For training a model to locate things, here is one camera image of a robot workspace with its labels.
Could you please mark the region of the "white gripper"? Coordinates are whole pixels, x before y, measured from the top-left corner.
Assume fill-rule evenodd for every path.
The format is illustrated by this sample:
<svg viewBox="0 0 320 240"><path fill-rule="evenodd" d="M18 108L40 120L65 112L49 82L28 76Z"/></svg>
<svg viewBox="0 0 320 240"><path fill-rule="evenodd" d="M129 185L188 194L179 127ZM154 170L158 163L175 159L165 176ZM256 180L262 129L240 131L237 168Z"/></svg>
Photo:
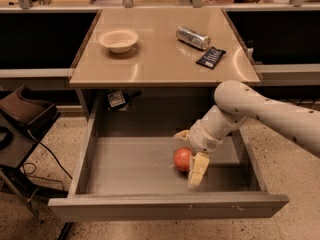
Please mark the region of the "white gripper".
<svg viewBox="0 0 320 240"><path fill-rule="evenodd" d="M182 130L173 136L177 147L187 147L189 144L197 152L190 158L188 187L197 188L209 166L209 154L214 152L223 141L211 136L200 120L197 120L190 130Z"/></svg>

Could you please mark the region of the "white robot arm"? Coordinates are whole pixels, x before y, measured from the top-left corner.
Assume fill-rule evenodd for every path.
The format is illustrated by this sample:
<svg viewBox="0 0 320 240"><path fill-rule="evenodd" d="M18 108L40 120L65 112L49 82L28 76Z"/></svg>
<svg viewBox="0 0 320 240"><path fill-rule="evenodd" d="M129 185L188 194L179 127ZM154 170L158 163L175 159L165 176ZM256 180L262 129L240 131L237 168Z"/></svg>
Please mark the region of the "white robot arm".
<svg viewBox="0 0 320 240"><path fill-rule="evenodd" d="M260 95L246 84L227 80L214 91L215 104L190 129L174 135L187 142L190 159L188 186L197 188L206 173L210 154L223 139L247 120L254 119L294 144L320 157L320 112Z"/></svg>

